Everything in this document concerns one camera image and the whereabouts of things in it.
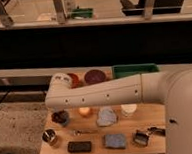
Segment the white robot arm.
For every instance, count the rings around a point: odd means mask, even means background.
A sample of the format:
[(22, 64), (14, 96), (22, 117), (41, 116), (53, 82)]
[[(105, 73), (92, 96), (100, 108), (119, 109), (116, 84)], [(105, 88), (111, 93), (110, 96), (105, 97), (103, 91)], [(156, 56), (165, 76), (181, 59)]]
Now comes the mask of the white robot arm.
[(166, 154), (192, 154), (192, 69), (134, 74), (73, 88), (64, 73), (51, 77), (45, 105), (53, 110), (123, 103), (165, 106)]

